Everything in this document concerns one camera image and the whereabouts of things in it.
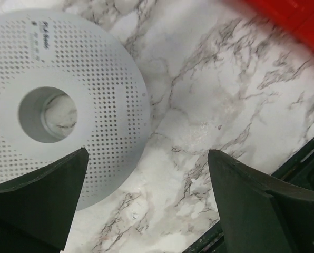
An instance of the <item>spool center hole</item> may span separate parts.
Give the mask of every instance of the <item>spool center hole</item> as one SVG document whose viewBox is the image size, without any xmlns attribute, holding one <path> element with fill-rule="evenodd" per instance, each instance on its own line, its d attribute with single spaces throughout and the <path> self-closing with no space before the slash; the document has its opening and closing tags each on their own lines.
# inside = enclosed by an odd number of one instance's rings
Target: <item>spool center hole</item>
<svg viewBox="0 0 314 253">
<path fill-rule="evenodd" d="M 41 87 L 32 90 L 19 106 L 19 122 L 32 139 L 54 143 L 65 139 L 77 122 L 74 101 L 62 90 Z"/>
</svg>

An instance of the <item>white marble countertop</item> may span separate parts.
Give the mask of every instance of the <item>white marble countertop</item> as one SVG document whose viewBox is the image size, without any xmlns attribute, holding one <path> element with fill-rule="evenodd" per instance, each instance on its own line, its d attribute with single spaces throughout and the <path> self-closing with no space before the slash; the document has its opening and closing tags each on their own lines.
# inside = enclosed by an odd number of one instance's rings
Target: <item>white marble countertop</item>
<svg viewBox="0 0 314 253">
<path fill-rule="evenodd" d="M 180 253 L 219 220 L 207 153 L 272 173 L 314 136 L 314 55 L 241 0 L 0 0 L 76 13 L 117 37 L 152 134 L 112 195 L 76 213 L 68 253 Z"/>
</svg>

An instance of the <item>red object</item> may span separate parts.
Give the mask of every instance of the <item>red object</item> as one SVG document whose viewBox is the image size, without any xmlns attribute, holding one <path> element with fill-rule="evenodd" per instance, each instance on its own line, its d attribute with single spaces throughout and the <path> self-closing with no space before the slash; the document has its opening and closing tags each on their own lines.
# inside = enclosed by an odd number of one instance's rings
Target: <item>red object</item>
<svg viewBox="0 0 314 253">
<path fill-rule="evenodd" d="M 314 0 L 246 0 L 314 49 Z"/>
</svg>

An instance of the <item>round disc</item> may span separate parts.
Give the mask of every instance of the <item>round disc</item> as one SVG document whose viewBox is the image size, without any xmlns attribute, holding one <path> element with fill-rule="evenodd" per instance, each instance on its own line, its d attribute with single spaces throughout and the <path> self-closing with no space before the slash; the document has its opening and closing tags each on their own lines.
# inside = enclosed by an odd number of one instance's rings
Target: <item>round disc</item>
<svg viewBox="0 0 314 253">
<path fill-rule="evenodd" d="M 58 96 L 75 104 L 74 130 L 46 124 Z M 78 16 L 28 10 L 0 16 L 0 183 L 86 147 L 90 159 L 78 209 L 117 189 L 149 135 L 142 75 L 125 48 Z"/>
</svg>

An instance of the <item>gray spool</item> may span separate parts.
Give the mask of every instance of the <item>gray spool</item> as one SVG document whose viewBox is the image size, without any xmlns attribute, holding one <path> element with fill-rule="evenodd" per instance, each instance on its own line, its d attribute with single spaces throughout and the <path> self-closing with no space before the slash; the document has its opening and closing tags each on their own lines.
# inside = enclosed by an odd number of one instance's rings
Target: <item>gray spool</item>
<svg viewBox="0 0 314 253">
<path fill-rule="evenodd" d="M 77 109 L 66 138 L 43 118 L 48 102 L 62 94 Z M 86 147 L 90 161 L 77 209 L 86 208 L 134 170 L 149 118 L 142 75 L 106 31 L 49 10 L 0 16 L 0 183 Z"/>
</svg>

